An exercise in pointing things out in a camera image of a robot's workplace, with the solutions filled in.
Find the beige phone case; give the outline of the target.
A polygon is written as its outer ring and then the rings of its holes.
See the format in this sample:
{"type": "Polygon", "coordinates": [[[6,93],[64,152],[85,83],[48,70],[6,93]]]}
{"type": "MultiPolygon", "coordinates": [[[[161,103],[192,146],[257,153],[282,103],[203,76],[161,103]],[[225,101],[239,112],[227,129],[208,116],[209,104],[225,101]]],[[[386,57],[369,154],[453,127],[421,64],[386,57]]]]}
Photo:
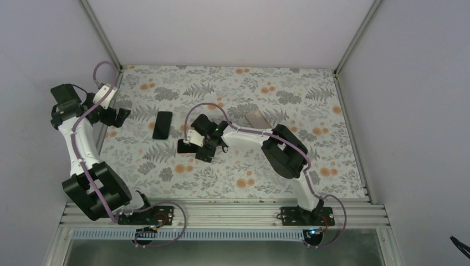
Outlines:
{"type": "Polygon", "coordinates": [[[255,129],[271,129],[272,125],[269,123],[264,114],[259,110],[253,110],[246,114],[246,119],[255,129]]]}

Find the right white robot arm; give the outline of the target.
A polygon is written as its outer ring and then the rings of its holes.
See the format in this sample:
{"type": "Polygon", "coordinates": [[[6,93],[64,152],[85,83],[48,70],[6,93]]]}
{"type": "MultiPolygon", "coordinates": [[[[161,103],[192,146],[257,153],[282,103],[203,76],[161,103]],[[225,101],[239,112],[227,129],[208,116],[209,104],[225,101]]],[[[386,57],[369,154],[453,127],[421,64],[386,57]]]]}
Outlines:
{"type": "Polygon", "coordinates": [[[242,144],[259,147],[274,172],[292,187],[302,222],[313,226],[321,219],[324,202],[314,192],[308,175],[311,167],[308,150],[286,126],[255,129],[229,121],[217,124],[202,114],[185,131],[183,141],[196,146],[196,159],[205,162],[212,161],[218,147],[223,150],[242,144]]]}

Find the black phone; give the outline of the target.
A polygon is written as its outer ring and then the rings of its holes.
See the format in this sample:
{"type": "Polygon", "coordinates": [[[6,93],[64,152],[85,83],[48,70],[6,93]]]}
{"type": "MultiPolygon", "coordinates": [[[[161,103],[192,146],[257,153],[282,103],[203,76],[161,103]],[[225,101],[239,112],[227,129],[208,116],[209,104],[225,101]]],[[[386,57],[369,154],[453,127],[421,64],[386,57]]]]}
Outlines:
{"type": "Polygon", "coordinates": [[[173,113],[170,111],[159,111],[156,116],[155,126],[152,133],[154,140],[167,140],[170,134],[173,113]]]}

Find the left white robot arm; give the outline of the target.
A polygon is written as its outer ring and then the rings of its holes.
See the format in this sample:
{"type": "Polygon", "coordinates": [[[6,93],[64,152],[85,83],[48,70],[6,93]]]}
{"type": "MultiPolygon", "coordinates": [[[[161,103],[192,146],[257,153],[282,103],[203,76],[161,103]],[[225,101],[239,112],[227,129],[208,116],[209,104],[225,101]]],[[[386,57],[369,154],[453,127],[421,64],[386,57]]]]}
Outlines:
{"type": "Polygon", "coordinates": [[[51,88],[56,100],[51,112],[51,125],[63,136],[70,158],[70,177],[62,182],[67,196],[92,221],[111,218],[117,222],[127,213],[140,224],[154,218],[154,209],[140,191],[132,191],[126,182],[103,161],[93,139],[93,126],[121,127],[131,111],[110,107],[116,90],[110,84],[99,84],[96,93],[81,100],[74,84],[51,88]]]}

